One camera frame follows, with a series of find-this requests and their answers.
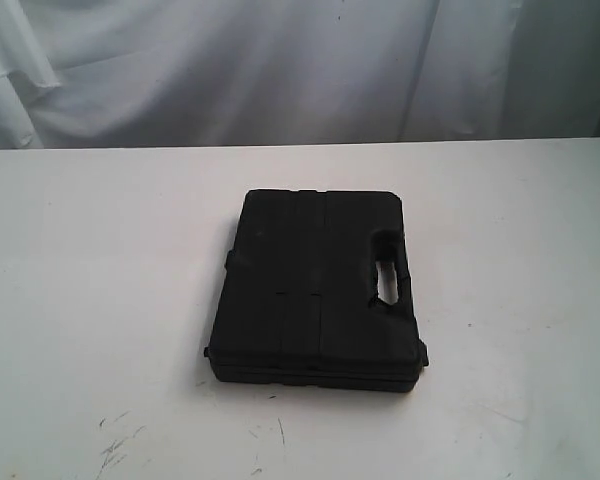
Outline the black plastic tool case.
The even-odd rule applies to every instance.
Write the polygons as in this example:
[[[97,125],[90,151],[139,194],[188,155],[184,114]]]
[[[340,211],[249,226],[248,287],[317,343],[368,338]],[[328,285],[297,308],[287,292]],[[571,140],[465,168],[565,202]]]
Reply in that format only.
[[[429,360],[400,198],[249,191],[204,354],[223,382],[411,391]]]

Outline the white backdrop curtain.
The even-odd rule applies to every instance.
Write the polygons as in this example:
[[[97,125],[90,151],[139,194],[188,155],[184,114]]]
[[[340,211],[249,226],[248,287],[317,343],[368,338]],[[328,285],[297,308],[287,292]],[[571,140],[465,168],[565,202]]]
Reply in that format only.
[[[600,135],[600,1],[0,1],[0,149]]]

